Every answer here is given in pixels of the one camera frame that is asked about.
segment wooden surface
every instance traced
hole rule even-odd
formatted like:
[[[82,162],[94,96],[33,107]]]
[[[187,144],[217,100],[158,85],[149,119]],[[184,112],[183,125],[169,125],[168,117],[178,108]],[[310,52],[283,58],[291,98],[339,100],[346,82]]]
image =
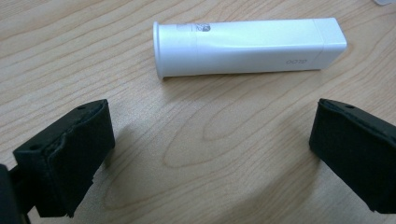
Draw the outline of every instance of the wooden surface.
[[[107,98],[117,145],[74,218],[33,223],[395,223],[310,150],[319,98],[396,124],[396,4],[372,0],[0,2],[0,163]],[[322,71],[157,78],[152,23],[335,17]]]

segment black block's top face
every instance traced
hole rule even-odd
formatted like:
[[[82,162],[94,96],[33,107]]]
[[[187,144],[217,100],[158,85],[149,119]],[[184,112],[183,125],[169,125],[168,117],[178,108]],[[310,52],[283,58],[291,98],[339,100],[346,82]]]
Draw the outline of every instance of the black block's top face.
[[[35,177],[40,216],[73,216],[114,146],[107,100],[102,100],[75,108],[17,148],[18,165]]]
[[[321,99],[309,145],[371,210],[396,213],[395,134],[353,105]]]

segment wooden table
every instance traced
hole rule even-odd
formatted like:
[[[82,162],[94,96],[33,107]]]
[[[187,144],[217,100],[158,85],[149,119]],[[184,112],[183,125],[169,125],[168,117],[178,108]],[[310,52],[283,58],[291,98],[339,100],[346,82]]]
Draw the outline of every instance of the wooden table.
[[[319,98],[396,124],[396,4],[372,0],[0,2],[0,163],[107,98],[116,148],[75,217],[33,223],[395,223],[310,150]],[[157,78],[152,23],[335,17],[322,71]]]

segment white object at image corner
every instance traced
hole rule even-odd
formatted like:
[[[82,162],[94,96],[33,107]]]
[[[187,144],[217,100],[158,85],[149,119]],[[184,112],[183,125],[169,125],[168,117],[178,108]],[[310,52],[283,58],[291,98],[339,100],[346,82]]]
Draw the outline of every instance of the white object at image corner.
[[[396,0],[374,0],[377,4],[384,6],[390,3],[395,3]]]
[[[334,18],[153,24],[159,78],[319,70],[347,41]]]

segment light wood tabletop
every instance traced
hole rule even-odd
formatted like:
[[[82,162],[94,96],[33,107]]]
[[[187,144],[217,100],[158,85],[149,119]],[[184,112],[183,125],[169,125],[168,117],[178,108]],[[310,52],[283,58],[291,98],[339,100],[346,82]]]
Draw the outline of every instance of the light wood tabletop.
[[[152,24],[334,17],[321,71],[157,77]],[[396,223],[308,145],[317,103],[396,124],[396,4],[373,0],[0,2],[0,163],[71,109],[107,99],[116,147],[75,216],[32,223]]]

